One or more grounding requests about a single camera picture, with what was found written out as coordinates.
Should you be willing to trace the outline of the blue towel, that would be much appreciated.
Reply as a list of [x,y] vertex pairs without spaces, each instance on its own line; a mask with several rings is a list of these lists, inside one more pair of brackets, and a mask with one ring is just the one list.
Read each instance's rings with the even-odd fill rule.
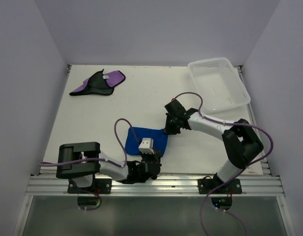
[[134,137],[132,129],[129,128],[125,141],[125,151],[128,155],[140,155],[139,143],[146,142],[147,140],[152,141],[152,147],[156,151],[161,152],[161,157],[164,155],[168,142],[168,135],[165,134],[164,129],[150,129],[142,127],[133,127],[133,129],[139,142]]

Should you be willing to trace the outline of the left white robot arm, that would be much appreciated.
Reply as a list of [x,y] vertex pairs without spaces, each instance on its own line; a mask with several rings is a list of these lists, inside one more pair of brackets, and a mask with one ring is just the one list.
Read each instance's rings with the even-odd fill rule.
[[71,179],[85,193],[95,190],[94,175],[100,173],[122,184],[145,183],[157,179],[162,152],[152,147],[151,139],[139,144],[141,161],[119,162],[100,150],[98,142],[64,144],[59,148],[56,177]]

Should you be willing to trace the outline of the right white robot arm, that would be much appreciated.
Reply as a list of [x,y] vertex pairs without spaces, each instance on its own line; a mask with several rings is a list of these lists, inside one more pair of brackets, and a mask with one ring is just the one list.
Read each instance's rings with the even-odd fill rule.
[[176,99],[165,105],[166,123],[164,132],[168,135],[180,134],[181,129],[199,131],[221,140],[228,160],[214,174],[212,187],[219,193],[231,187],[230,179],[257,157],[264,146],[257,134],[245,119],[226,126],[222,121],[213,121],[212,117],[203,118],[195,108],[186,110]]

